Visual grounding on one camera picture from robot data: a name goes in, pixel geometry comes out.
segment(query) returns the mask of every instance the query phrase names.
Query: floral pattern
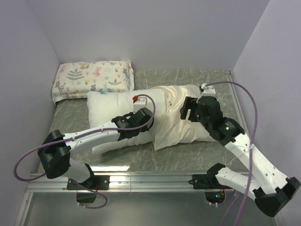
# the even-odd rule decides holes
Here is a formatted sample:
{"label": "floral pattern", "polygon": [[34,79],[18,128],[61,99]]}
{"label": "floral pattern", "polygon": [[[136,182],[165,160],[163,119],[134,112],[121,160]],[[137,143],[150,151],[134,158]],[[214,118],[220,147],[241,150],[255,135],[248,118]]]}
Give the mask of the floral pattern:
{"label": "floral pattern", "polygon": [[87,98],[87,92],[129,92],[134,90],[130,60],[94,63],[66,63],[58,68],[52,87],[54,103],[68,98]]}

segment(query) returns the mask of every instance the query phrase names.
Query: marble table surface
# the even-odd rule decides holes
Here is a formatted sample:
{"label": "marble table surface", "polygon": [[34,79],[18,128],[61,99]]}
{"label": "marble table surface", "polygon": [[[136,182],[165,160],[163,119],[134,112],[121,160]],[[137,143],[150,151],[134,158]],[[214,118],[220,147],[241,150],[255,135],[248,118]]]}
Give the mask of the marble table surface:
{"label": "marble table surface", "polygon": [[[228,79],[224,70],[136,70],[135,89],[149,89],[158,85],[201,85]],[[238,121],[229,84],[215,85],[217,99],[224,116]],[[69,99],[58,103],[51,131],[72,133],[89,128],[86,99]],[[217,142],[178,144],[155,151],[152,143],[123,147],[102,155],[91,150],[80,153],[75,160],[88,163],[94,171],[207,171],[216,163],[223,163],[235,171],[246,171],[244,165]]]}

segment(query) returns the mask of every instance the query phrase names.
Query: metal frame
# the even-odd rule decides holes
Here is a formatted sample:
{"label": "metal frame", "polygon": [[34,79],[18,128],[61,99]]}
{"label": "metal frame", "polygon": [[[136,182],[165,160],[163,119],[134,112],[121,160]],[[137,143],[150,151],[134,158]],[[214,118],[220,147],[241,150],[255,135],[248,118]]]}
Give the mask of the metal frame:
{"label": "metal frame", "polygon": [[[232,81],[231,71],[225,71],[228,76],[227,80]],[[229,84],[231,95],[234,100],[235,109],[238,113],[238,120],[242,127],[249,134],[239,100],[234,85]],[[96,175],[109,175],[109,190],[100,191],[107,192],[203,192],[204,190],[194,190],[193,186],[188,183],[192,179],[192,174],[206,174],[204,172],[95,172]],[[248,172],[241,172],[242,175],[248,175]],[[68,178],[59,177],[49,180],[42,177],[38,180],[28,182],[25,190],[24,198],[16,219],[16,226],[23,226],[26,215],[31,204],[33,193],[75,193],[75,190],[67,190]],[[277,226],[284,226],[282,213],[278,213],[275,217]]]}

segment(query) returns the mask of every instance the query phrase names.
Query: gray wall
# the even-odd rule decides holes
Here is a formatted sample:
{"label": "gray wall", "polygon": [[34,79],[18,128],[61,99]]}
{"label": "gray wall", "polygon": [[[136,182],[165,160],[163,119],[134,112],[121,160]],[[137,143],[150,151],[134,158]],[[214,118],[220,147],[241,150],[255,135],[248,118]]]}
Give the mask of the gray wall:
{"label": "gray wall", "polygon": [[28,0],[61,62],[233,69],[269,0]]}
{"label": "gray wall", "polygon": [[[235,68],[258,105],[255,143],[286,175],[301,180],[301,1],[271,0]],[[239,100],[249,128],[253,107],[240,90]],[[301,193],[283,209],[287,225],[300,225]]]}
{"label": "gray wall", "polygon": [[[0,5],[0,219],[13,225],[26,187],[13,176],[17,159],[45,139],[54,114],[51,86],[58,58],[25,0]],[[33,154],[20,166],[28,177]]]}

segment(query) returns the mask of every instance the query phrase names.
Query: white fabric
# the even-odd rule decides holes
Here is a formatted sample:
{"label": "white fabric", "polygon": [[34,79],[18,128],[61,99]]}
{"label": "white fabric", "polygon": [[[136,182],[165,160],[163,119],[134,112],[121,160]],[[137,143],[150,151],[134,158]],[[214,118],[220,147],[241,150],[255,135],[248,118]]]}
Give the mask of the white fabric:
{"label": "white fabric", "polygon": [[[153,142],[155,150],[177,143],[191,143],[194,140],[214,141],[200,123],[180,119],[180,109],[184,104],[185,97],[200,95],[199,87],[194,85],[158,86],[128,93],[103,95],[89,92],[87,104],[90,127],[98,126],[115,116],[132,112],[132,97],[137,94],[148,94],[155,100],[156,113],[153,127],[150,131],[140,133],[137,137],[96,146],[92,149],[93,154],[101,154],[129,145],[145,144],[150,141]],[[152,111],[150,100],[148,100],[147,108]]]}
{"label": "white fabric", "polygon": [[[164,92],[161,89],[136,90],[127,93],[106,93],[88,92],[87,105],[89,109],[90,127],[99,126],[110,121],[116,116],[122,116],[133,112],[132,98],[138,94],[147,94],[154,99],[156,103],[156,113],[154,124],[149,131],[140,133],[131,139],[123,139],[117,142],[105,143],[92,148],[93,154],[102,154],[104,152],[115,150],[125,146],[145,144],[154,140],[157,128],[160,125],[161,115],[165,112],[166,102]],[[152,102],[147,99],[148,109],[153,111]]]}
{"label": "white fabric", "polygon": [[65,63],[59,66],[52,87],[53,103],[70,98],[87,98],[89,91],[129,92],[134,90],[130,60],[94,63]]}

